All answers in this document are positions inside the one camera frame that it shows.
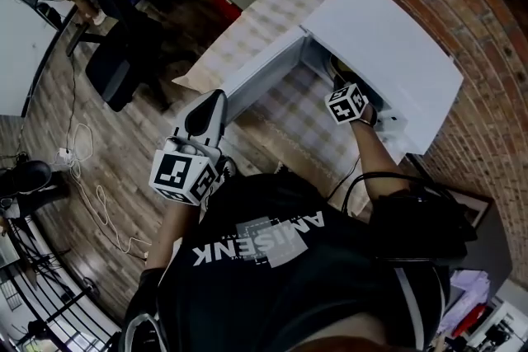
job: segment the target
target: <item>white stripe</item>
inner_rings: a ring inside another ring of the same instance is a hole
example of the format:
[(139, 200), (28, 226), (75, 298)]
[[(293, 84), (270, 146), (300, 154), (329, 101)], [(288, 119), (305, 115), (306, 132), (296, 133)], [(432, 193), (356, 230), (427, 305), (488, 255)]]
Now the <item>white stripe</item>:
[(444, 317), (444, 312), (446, 310), (446, 297), (444, 296), (444, 289), (442, 288), (440, 277), (438, 277), (438, 273), (436, 272), (436, 269), (434, 267), (432, 269), (435, 271), (436, 279), (438, 280), (438, 286), (440, 286), (440, 304), (441, 304), (440, 319), (442, 319)]
[(394, 269), (400, 285), (402, 286), (403, 296), (407, 302), (407, 307), (409, 309), (409, 314), (411, 315), (412, 328), (414, 330), (414, 341), (415, 348), (418, 350), (423, 350), (424, 348), (424, 339), (423, 339), (423, 322), (422, 314), (420, 313), (420, 308), (416, 297), (414, 296), (413, 288), (407, 279), (407, 275), (403, 269)]

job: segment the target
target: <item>white panel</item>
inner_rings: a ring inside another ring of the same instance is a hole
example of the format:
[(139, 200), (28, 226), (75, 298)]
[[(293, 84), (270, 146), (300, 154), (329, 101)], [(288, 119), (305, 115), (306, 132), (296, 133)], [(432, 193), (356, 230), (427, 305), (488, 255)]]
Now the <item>white panel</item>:
[(226, 124), (275, 86), (299, 62), (306, 33), (295, 26), (231, 75), (220, 90), (228, 97)]
[(392, 0), (325, 0), (302, 27), (403, 114), (409, 152), (424, 153), (462, 83), (440, 46)]

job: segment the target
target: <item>desk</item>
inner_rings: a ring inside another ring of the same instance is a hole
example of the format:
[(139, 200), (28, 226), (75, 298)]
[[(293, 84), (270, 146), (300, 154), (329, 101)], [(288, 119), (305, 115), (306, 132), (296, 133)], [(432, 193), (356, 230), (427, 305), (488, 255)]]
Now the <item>desk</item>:
[[(218, 88), (273, 40), (305, 20), (324, 0), (256, 0), (209, 47), (185, 77), (173, 82), (199, 92)], [(297, 66), (235, 122), (270, 153), (323, 194), (347, 175), (358, 158), (349, 125), (336, 125), (324, 105), (332, 88), (303, 64)], [(385, 144), (396, 162), (403, 154)], [(336, 193), (342, 204), (361, 164)], [(349, 210), (358, 214), (368, 202), (363, 184), (351, 196)]]

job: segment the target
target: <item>white cable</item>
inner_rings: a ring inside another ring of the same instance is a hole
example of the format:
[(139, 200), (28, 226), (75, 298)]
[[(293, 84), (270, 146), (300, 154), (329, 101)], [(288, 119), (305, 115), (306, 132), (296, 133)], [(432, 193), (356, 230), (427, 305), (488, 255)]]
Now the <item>white cable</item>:
[[(76, 149), (76, 142), (77, 142), (77, 134), (78, 134), (78, 129), (79, 127), (83, 127), (83, 128), (86, 128), (87, 131), (90, 133), (90, 153), (86, 156), (86, 157), (82, 157), (82, 158), (79, 158), (79, 156), (77, 155), (77, 149)], [(121, 239), (119, 237), (119, 233), (117, 232), (117, 229), (116, 229), (116, 226), (114, 225), (114, 223), (111, 221), (111, 218), (110, 218), (110, 215), (108, 214), (108, 211), (106, 210), (106, 195), (105, 195), (105, 190), (103, 189), (103, 187), (101, 185), (97, 185), (97, 188), (96, 188), (96, 197), (97, 197), (97, 200), (101, 203), (102, 205), (102, 208), (103, 208), (103, 212), (104, 212), (104, 219), (105, 221), (103, 221), (103, 219), (101, 218), (101, 215), (99, 214), (99, 212), (97, 212), (93, 206), (92, 206), (92, 202), (90, 201), (90, 199), (88, 198), (87, 194), (86, 194), (86, 191), (84, 190), (83, 188), (83, 185), (82, 185), (82, 180), (81, 180), (81, 163), (82, 162), (85, 162), (88, 158), (90, 158), (91, 156), (93, 155), (93, 136), (92, 136), (92, 130), (90, 129), (89, 126), (85, 125), (85, 124), (77, 124), (77, 126), (75, 127), (75, 131), (73, 132), (73, 152), (72, 152), (72, 158), (67, 162), (67, 161), (64, 161), (64, 163), (57, 163), (57, 159), (59, 158), (59, 151), (55, 154), (55, 158), (53, 160), (53, 162), (50, 163), (50, 165), (57, 165), (57, 166), (68, 166), (69, 167), (69, 173), (70, 173), (70, 176), (72, 177), (73, 181), (78, 185), (78, 187), (80, 188), (80, 191), (82, 193), (82, 197), (84, 199), (84, 201), (87, 203), (88, 205), (88, 208), (90, 209), (90, 211), (92, 213), (94, 213), (97, 218), (99, 219), (99, 221), (101, 222), (101, 224), (103, 226), (108, 226), (110, 225), (110, 227), (113, 229), (114, 233), (115, 233), (115, 239), (117, 240), (117, 246), (119, 247), (119, 249), (121, 250), (121, 252), (125, 253), (125, 254), (128, 254), (130, 252), (130, 248), (132, 247), (132, 241), (136, 241), (136, 242), (139, 242), (139, 243), (143, 243), (145, 245), (148, 245), (148, 246), (152, 246), (151, 243), (149, 242), (146, 242), (146, 241), (143, 241), (141, 239), (138, 239), (137, 237), (130, 237), (129, 239), (129, 243), (128, 243), (128, 247), (126, 250), (123, 249), (123, 247), (121, 246)]]

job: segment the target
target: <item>black sleeve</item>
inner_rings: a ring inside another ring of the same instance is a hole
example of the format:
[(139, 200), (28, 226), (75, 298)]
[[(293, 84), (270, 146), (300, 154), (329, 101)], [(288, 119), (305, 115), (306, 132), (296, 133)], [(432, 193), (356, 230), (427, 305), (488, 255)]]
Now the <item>black sleeve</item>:
[(130, 322), (140, 314), (155, 316), (158, 312), (156, 298), (158, 296), (159, 281), (162, 279), (164, 272), (165, 269), (149, 269), (141, 273), (138, 290), (126, 309), (125, 323), (123, 324), (119, 340), (119, 351), (125, 348), (125, 334)]

